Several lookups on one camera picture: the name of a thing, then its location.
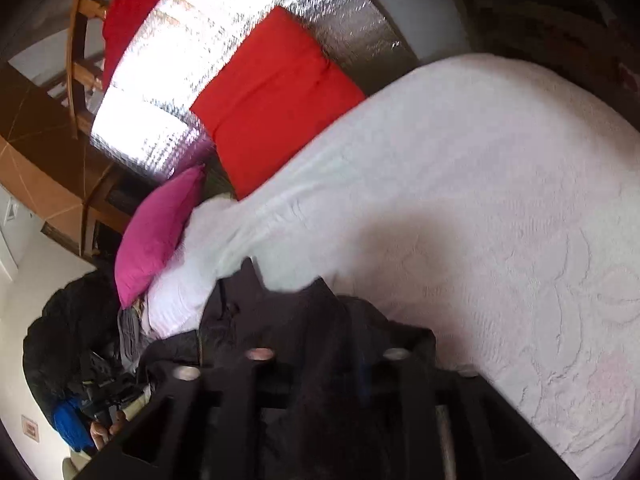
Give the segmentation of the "dark quilted zip jacket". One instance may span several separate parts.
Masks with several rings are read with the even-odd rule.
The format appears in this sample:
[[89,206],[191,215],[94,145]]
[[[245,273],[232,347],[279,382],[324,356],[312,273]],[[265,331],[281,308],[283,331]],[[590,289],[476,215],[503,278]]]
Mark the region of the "dark quilted zip jacket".
[[244,262],[215,285],[198,327],[154,341],[140,367],[156,391],[157,362],[230,368],[268,351],[295,372],[291,406],[264,415],[265,479],[389,479],[369,378],[389,348],[434,362],[430,330],[390,321],[322,280],[272,292]]

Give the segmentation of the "blue garment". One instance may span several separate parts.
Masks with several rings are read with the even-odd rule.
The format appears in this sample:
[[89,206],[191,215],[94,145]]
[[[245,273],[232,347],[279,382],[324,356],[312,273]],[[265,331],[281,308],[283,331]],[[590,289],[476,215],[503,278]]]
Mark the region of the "blue garment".
[[77,408],[76,399],[58,402],[52,411],[51,424],[74,452],[93,450],[96,445],[90,436],[89,426]]

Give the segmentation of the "grey folded garment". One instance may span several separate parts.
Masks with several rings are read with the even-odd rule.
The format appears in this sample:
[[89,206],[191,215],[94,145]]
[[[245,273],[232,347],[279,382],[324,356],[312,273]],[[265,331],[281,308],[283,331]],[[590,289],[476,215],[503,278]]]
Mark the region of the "grey folded garment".
[[117,327],[120,362],[127,373],[134,374],[152,338],[143,330],[140,314],[134,307],[118,311]]

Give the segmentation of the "black fluffy coat pile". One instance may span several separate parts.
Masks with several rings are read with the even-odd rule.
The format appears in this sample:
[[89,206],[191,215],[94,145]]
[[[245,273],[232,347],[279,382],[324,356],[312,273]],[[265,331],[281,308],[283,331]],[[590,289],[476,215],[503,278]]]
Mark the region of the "black fluffy coat pile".
[[117,315],[111,274],[94,270],[58,289],[23,340],[23,370],[32,396],[48,422],[58,404],[82,393],[88,379],[82,358],[90,353],[120,370]]

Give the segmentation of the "pink pillow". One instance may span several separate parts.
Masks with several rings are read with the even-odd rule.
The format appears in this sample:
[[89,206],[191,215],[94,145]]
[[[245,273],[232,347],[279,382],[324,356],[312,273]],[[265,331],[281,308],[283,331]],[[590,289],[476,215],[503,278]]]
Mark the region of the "pink pillow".
[[123,309],[131,307],[165,269],[200,202],[204,180],[205,167],[191,167],[156,188],[137,208],[115,259],[115,284]]

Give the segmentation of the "white textured bedspread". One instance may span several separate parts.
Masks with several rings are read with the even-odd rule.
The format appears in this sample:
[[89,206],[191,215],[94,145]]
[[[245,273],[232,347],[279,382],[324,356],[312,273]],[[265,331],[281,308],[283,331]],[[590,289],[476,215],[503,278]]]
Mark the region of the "white textured bedspread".
[[244,200],[206,200],[146,296],[152,330],[192,330],[247,258],[270,289],[323,278],[429,327],[580,478],[638,443],[639,133],[550,70],[418,68]]

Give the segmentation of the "brown curved wooden column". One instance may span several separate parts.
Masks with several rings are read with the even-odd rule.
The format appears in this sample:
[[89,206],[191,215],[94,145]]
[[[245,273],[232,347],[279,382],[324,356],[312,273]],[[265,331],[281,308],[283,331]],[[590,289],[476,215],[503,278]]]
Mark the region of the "brown curved wooden column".
[[151,187],[75,138],[68,110],[8,63],[1,65],[1,185],[77,255],[110,252]]

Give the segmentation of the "silver foil headboard panel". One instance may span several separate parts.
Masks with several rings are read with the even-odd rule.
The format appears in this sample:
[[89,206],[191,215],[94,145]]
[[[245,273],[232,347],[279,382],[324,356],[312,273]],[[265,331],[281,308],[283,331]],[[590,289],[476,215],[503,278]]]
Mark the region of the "silver foil headboard panel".
[[212,141],[190,107],[275,6],[368,96],[418,64],[371,0],[160,0],[114,71],[91,144],[152,182],[208,159]]

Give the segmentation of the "red square pillow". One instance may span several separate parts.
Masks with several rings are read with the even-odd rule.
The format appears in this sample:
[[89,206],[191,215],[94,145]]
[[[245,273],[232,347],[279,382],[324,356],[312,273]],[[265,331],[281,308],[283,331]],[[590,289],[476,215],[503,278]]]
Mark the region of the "red square pillow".
[[276,6],[209,81],[191,112],[242,200],[365,99],[296,16]]

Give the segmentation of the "wooden stair railing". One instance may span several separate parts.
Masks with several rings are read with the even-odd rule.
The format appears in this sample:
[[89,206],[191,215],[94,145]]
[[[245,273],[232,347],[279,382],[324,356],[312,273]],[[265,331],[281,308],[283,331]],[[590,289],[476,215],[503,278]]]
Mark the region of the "wooden stair railing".
[[86,41],[91,21],[103,24],[110,4],[106,0],[74,0],[70,9],[70,26],[66,42],[66,91],[72,137],[88,136],[96,114],[87,106],[87,92],[104,90],[102,68],[96,65],[104,53],[88,58]]

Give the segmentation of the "wooden side table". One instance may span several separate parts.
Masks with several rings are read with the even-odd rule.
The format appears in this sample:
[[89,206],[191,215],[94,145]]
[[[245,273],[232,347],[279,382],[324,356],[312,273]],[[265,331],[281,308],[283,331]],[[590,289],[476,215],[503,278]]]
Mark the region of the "wooden side table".
[[476,50],[554,70],[639,123],[639,0],[454,0]]

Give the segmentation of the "red cloth on railing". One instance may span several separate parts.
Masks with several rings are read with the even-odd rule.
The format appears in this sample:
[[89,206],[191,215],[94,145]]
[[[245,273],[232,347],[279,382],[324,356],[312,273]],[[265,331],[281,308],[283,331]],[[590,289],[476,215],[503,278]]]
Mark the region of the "red cloth on railing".
[[103,89],[106,90],[130,42],[160,0],[112,0],[103,23],[105,60]]

